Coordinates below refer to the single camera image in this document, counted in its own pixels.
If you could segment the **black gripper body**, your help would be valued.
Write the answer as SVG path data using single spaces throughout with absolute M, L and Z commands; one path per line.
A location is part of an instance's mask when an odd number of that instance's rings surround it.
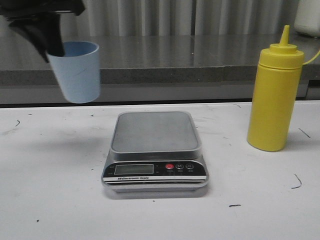
M 81 15 L 85 10 L 82 0 L 1 0 L 0 14 L 8 20 L 29 18 L 45 13 Z

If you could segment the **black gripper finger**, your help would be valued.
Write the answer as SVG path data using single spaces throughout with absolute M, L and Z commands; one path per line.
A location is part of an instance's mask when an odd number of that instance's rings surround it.
M 31 18 L 15 19 L 9 24 L 9 28 L 17 34 L 28 32 L 42 38 L 45 42 L 46 54 L 57 57 L 65 55 L 59 14 L 42 14 Z
M 49 62 L 49 59 L 46 54 L 47 47 L 45 45 L 44 40 L 41 37 L 34 35 L 32 32 L 18 32 L 18 35 L 20 35 L 22 38 L 24 38 L 30 44 L 32 44 L 33 47 L 37 50 L 38 54 L 46 63 Z

